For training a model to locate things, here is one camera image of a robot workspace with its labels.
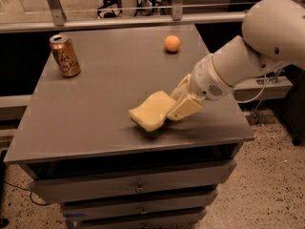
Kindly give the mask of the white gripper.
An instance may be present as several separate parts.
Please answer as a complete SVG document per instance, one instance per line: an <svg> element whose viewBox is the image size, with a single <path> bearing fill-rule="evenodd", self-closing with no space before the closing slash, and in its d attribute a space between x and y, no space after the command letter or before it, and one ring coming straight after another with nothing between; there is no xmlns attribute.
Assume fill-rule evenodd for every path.
<svg viewBox="0 0 305 229"><path fill-rule="evenodd" d="M187 94L189 89L195 94ZM232 91L233 88L218 75L214 67L213 55L209 53L196 63L192 73L188 73L170 94L170 97L177 101L167 113L167 118L172 121L181 120L203 108L200 97L217 100Z"/></svg>

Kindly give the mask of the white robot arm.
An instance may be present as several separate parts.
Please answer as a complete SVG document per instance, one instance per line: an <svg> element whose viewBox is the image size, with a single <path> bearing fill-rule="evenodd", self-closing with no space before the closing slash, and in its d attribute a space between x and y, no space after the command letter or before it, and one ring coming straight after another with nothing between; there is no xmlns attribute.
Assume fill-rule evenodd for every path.
<svg viewBox="0 0 305 229"><path fill-rule="evenodd" d="M198 61L171 93L176 103L167 118L199 112L243 81L288 65L305 66L305 8L292 0L261 0L242 22L242 34Z"/></svg>

